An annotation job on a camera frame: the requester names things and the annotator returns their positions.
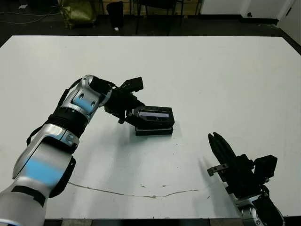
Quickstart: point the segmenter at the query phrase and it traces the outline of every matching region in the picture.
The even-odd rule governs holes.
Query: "chair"
[[[174,17],[174,10],[176,6],[177,0],[137,0],[137,5],[138,5],[138,18],[137,18],[137,25],[136,25],[136,34],[138,33],[138,28],[139,28],[139,17],[140,17],[140,12],[141,12],[141,6],[145,6],[145,13],[146,16],[148,16],[148,11],[147,7],[155,7],[155,8],[162,8],[167,10],[167,14],[170,9],[172,9],[172,17]],[[168,27],[167,35],[169,35],[170,32],[170,27],[171,27],[171,22]]]

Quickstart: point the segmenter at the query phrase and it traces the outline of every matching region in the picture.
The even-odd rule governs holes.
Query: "white tabletop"
[[[301,215],[301,56],[280,37],[13,36],[0,48],[0,190],[29,134],[64,89],[93,74],[173,108],[172,136],[135,137],[99,109],[74,157],[65,191],[47,218],[238,217],[218,175],[207,134],[237,155],[278,158],[267,184],[283,215]]]

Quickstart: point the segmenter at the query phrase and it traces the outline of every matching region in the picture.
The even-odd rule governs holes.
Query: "chair leg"
[[[180,19],[180,24],[182,24],[182,19],[183,19],[183,8],[184,8],[184,0],[181,2],[181,19]]]
[[[197,13],[198,13],[198,5],[199,5],[199,2],[200,2],[200,0],[198,0],[197,7],[196,7],[196,12],[195,12],[194,15],[197,15]]]
[[[105,14],[105,11],[104,11],[104,6],[103,6],[103,0],[102,1],[102,10],[103,10],[103,14]]]
[[[138,33],[140,12],[141,12],[141,4],[139,4],[139,7],[138,7],[138,15],[137,15],[138,18],[137,18],[137,25],[136,25],[136,34]]]
[[[174,20],[174,10],[175,10],[175,6],[176,6],[176,4],[174,4],[173,12],[172,12],[172,14],[171,14],[171,19],[170,19],[169,28],[168,28],[168,31],[167,31],[167,36],[169,36],[170,30],[171,30],[171,25],[172,25],[172,22],[173,22],[173,20]]]

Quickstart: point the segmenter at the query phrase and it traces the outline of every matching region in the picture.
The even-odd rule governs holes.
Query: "black device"
[[[106,112],[135,126],[136,135],[170,135],[173,133],[174,115],[170,107],[145,106],[133,95],[143,89],[142,78],[126,80],[120,87],[112,90]]]

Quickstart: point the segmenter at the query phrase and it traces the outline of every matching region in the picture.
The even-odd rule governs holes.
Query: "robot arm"
[[[277,158],[268,155],[252,161],[243,154],[236,156],[219,134],[209,134],[209,144],[219,166],[209,168],[209,176],[218,173],[227,182],[228,194],[234,194],[235,204],[245,226],[284,226],[280,211],[269,198],[264,185],[274,176]]]
[[[75,167],[72,154],[98,107],[105,106],[120,123],[127,121],[136,126],[137,135],[171,134],[171,108],[144,106],[132,94],[141,89],[141,78],[116,87],[92,75],[66,89],[54,113],[28,137],[28,146],[14,166],[14,182],[0,193],[0,223],[43,225],[47,199],[65,189]]]

